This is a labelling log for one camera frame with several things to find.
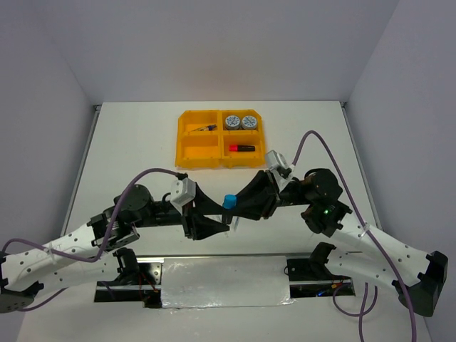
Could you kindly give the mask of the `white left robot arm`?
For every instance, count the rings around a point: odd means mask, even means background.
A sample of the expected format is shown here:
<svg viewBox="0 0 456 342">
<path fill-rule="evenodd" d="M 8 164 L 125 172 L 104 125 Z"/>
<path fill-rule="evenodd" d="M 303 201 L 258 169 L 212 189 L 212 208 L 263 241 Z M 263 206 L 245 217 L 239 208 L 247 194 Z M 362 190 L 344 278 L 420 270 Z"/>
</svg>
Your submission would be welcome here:
<svg viewBox="0 0 456 342">
<path fill-rule="evenodd" d="M 174 186 L 155 201 L 145 186 L 131 185 L 114 199 L 114 206 L 67 235 L 47 244 L 28 243 L 29 249 L 18 254 L 2 249 L 1 312 L 32 311 L 38 308 L 37 296 L 56 297 L 91 281 L 156 287 L 159 281 L 141 268 L 128 248 L 139 240 L 139 228 L 182 225 L 185 236 L 193 240 L 229 231 L 231 219 L 225 209 L 196 184 L 178 180 Z"/>
</svg>

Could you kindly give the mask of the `blue highlighter cap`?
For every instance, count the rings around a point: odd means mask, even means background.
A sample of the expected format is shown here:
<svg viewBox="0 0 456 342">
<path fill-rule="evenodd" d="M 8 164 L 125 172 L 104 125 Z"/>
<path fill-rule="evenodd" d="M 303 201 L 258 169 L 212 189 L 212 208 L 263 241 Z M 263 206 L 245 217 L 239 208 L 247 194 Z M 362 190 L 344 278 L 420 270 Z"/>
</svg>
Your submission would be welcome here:
<svg viewBox="0 0 456 342">
<path fill-rule="evenodd" d="M 224 209 L 234 209 L 237 206 L 237 196 L 231 194 L 225 195 L 222 206 Z"/>
</svg>

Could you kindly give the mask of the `black highlighter orange tip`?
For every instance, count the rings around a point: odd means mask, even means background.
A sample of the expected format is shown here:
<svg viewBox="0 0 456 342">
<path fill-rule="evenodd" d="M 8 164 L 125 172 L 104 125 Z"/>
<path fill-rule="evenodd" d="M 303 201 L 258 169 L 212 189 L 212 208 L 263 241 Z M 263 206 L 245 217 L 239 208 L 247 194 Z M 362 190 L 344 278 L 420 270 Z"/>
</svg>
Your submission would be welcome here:
<svg viewBox="0 0 456 342">
<path fill-rule="evenodd" d="M 230 145 L 230 152 L 255 152 L 256 148 L 254 145 Z"/>
</svg>

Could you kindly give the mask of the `round blue-white tin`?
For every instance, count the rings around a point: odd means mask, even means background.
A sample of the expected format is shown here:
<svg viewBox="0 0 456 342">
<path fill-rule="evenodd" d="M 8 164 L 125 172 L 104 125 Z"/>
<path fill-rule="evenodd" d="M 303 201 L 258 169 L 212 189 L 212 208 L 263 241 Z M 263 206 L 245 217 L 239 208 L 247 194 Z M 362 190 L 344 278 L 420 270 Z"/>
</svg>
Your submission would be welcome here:
<svg viewBox="0 0 456 342">
<path fill-rule="evenodd" d="M 258 120 L 254 115 L 245 115 L 242 118 L 241 126 L 243 130 L 256 130 L 258 126 Z"/>
<path fill-rule="evenodd" d="M 224 119 L 224 127 L 227 130 L 238 130 L 241 127 L 241 119 L 237 115 L 228 115 Z"/>
</svg>

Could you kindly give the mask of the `black highlighter blue tip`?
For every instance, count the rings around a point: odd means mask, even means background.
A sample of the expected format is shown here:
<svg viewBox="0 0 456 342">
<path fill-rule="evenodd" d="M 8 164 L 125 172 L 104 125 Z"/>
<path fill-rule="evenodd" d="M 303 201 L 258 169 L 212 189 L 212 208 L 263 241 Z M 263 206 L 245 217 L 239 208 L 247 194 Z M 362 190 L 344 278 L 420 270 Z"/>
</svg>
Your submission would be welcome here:
<svg viewBox="0 0 456 342">
<path fill-rule="evenodd" d="M 232 211 L 230 209 L 227 209 L 223 207 L 222 210 L 222 224 L 230 225 L 232 223 Z"/>
</svg>

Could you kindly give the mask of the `small glue bottle blue cap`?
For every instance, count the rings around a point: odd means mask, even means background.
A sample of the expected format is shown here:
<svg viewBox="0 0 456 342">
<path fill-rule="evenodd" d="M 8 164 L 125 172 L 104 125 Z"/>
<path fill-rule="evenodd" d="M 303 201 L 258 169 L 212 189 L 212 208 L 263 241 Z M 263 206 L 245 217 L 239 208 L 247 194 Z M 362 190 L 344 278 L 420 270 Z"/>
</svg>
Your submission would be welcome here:
<svg viewBox="0 0 456 342">
<path fill-rule="evenodd" d="M 193 133 L 193 132 L 206 132 L 206 131 L 212 132 L 212 131 L 214 131 L 216 129 L 217 129 L 217 124 L 211 124 L 211 125 L 205 125 L 205 126 L 198 127 L 198 128 L 193 129 L 193 130 L 190 130 L 190 133 Z"/>
</svg>

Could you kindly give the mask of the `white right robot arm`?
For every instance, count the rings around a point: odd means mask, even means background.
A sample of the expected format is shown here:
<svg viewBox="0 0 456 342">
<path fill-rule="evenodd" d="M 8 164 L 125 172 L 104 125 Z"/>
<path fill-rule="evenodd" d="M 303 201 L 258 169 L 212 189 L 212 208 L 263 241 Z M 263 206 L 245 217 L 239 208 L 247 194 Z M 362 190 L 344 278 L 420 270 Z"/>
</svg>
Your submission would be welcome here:
<svg viewBox="0 0 456 342">
<path fill-rule="evenodd" d="M 349 276 L 371 282 L 398 295 L 402 305 L 431 317 L 447 278 L 448 258 L 439 251 L 424 252 L 402 243 L 369 224 L 361 224 L 353 206 L 339 201 L 343 190 L 329 169 L 308 171 L 303 180 L 292 178 L 284 189 L 278 175 L 259 171 L 238 194 L 226 195 L 225 215 L 266 219 L 278 207 L 304 205 L 301 218 L 321 242 L 309 257 L 311 273 L 318 279 Z"/>
</svg>

